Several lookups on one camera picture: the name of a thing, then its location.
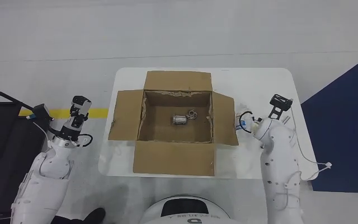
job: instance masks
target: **floor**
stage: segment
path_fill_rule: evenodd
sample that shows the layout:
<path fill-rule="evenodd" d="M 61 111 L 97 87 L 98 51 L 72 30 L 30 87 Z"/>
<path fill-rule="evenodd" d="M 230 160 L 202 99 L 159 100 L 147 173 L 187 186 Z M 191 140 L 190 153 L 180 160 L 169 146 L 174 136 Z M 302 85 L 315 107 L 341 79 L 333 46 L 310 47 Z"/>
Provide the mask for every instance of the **floor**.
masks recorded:
<path fill-rule="evenodd" d="M 284 67 L 300 101 L 358 61 L 355 0 L 2 0 L 0 90 L 30 105 L 69 108 L 85 95 L 107 108 L 122 67 Z M 115 178 L 97 168 L 105 121 L 73 152 L 59 215 L 83 218 L 98 206 L 106 223 L 138 223 L 152 203 L 175 194 L 213 200 L 243 223 L 266 223 L 259 180 Z M 358 194 L 302 187 L 306 223 L 356 223 Z"/>

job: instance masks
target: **blue floor mat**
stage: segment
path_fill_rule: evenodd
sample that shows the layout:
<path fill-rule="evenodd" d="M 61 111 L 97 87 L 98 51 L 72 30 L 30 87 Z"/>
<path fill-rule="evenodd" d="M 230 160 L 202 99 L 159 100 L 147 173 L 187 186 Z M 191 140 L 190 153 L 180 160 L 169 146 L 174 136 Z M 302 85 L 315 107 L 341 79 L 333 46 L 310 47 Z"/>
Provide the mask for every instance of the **blue floor mat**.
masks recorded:
<path fill-rule="evenodd" d="M 313 190 L 358 192 L 358 65 L 301 106 L 316 160 L 333 164 Z"/>

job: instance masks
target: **white table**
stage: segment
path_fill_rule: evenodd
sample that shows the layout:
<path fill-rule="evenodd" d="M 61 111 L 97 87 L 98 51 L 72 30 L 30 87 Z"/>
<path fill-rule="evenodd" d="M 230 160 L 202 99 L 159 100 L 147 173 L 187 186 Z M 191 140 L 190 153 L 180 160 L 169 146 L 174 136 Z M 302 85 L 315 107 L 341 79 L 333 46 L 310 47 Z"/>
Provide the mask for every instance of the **white table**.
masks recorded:
<path fill-rule="evenodd" d="M 120 90 L 143 89 L 147 71 L 199 71 L 210 72 L 213 90 L 234 98 L 235 107 L 247 105 L 255 117 L 268 116 L 274 94 L 293 99 L 292 109 L 296 121 L 296 131 L 303 154 L 315 161 L 314 152 L 303 117 L 300 102 L 291 73 L 284 68 L 122 68 L 117 71 L 105 133 L 98 162 L 100 173 L 107 176 L 146 176 L 146 177 L 186 177 L 186 178 L 232 178 L 262 179 L 260 168 L 260 142 L 250 135 L 238 131 L 239 146 L 218 145 L 216 151 L 215 177 L 179 176 L 133 173 L 134 145 L 132 141 L 109 141 L 108 134 L 113 120 L 117 92 Z M 286 126 L 293 128 L 293 115 L 290 110 L 282 114 L 291 116 Z M 303 158 L 296 144 L 295 153 L 299 158 L 302 179 L 307 179 L 318 171 L 316 164 Z"/>

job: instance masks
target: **cardboard box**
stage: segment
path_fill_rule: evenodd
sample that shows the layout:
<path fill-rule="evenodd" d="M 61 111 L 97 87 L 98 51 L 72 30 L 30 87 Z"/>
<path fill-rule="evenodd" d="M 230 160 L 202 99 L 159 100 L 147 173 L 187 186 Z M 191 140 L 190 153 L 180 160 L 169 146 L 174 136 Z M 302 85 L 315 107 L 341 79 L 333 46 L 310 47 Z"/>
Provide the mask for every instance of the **cardboard box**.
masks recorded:
<path fill-rule="evenodd" d="M 190 109 L 195 120 L 172 124 Z M 136 141 L 133 172 L 214 176 L 216 144 L 238 145 L 234 120 L 210 73 L 149 71 L 143 90 L 118 92 L 108 139 Z"/>

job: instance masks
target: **cardboard flap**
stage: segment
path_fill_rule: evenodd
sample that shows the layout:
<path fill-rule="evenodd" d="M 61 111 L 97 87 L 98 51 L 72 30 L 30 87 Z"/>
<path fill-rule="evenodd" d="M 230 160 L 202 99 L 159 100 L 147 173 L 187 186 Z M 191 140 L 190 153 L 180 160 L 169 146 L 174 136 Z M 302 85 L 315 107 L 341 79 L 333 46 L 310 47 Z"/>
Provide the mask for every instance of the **cardboard flap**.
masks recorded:
<path fill-rule="evenodd" d="M 214 143 L 239 145 L 235 130 L 234 99 L 213 92 Z"/>
<path fill-rule="evenodd" d="M 118 91 L 108 140 L 136 140 L 142 112 L 143 90 Z"/>
<path fill-rule="evenodd" d="M 206 72 L 149 71 L 145 90 L 212 91 L 211 74 Z"/>
<path fill-rule="evenodd" d="M 137 141 L 133 172 L 214 176 L 215 144 Z"/>

